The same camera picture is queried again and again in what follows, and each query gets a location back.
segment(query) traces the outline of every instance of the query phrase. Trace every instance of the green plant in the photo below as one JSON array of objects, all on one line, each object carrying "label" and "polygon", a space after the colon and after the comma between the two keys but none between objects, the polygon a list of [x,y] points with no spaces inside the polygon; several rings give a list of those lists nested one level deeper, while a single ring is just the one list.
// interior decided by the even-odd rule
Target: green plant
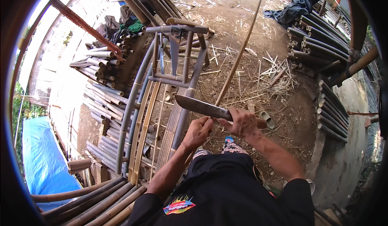
[{"label": "green plant", "polygon": [[19,112],[20,112],[20,122],[19,122],[18,131],[17,131],[15,151],[16,151],[16,157],[19,163],[20,171],[22,174],[24,174],[23,156],[22,156],[23,120],[36,118],[36,117],[43,117],[47,115],[47,112],[44,107],[36,104],[31,104],[29,102],[28,97],[25,97],[23,104],[21,104],[23,100],[22,95],[23,95],[23,89],[21,85],[17,82],[15,85],[15,92],[14,92],[14,98],[12,103],[12,132],[13,132],[13,138],[15,139],[17,120],[19,118]]}]

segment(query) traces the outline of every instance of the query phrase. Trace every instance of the colorful lips logo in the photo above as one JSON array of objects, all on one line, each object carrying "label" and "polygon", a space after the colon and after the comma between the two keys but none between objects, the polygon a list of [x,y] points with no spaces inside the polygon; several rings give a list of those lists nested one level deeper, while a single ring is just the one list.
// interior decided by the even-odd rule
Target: colorful lips logo
[{"label": "colorful lips logo", "polygon": [[180,214],[186,212],[188,209],[195,206],[194,203],[191,202],[193,198],[188,199],[189,197],[186,195],[185,197],[177,197],[175,198],[171,204],[168,204],[167,207],[163,208],[163,211],[166,215],[176,213]]}]

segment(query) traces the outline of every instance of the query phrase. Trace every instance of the dark tarp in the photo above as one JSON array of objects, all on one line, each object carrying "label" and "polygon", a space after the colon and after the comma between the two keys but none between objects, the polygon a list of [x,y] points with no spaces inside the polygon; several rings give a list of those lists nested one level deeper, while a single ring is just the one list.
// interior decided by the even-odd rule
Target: dark tarp
[{"label": "dark tarp", "polygon": [[304,14],[309,14],[313,10],[313,5],[319,0],[292,0],[283,10],[263,11],[264,17],[276,20],[284,28],[290,27],[295,18]]}]

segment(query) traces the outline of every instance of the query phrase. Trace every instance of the blue tarp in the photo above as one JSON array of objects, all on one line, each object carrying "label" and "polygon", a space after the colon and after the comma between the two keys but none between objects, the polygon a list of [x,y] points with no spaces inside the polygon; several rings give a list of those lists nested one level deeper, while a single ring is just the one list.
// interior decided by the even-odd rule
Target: blue tarp
[{"label": "blue tarp", "polygon": [[[23,164],[28,190],[31,194],[44,195],[81,189],[67,171],[65,157],[49,122],[49,117],[23,122]],[[47,211],[69,201],[38,203],[38,206]]]}]

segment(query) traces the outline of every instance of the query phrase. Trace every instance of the machete blade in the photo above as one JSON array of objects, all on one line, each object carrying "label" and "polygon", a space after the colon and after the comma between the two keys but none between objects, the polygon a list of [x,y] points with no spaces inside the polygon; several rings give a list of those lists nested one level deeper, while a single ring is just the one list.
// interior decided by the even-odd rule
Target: machete blade
[{"label": "machete blade", "polygon": [[223,118],[227,121],[233,122],[232,115],[227,109],[181,95],[175,95],[175,100],[177,101],[178,105],[186,110],[210,117]]}]

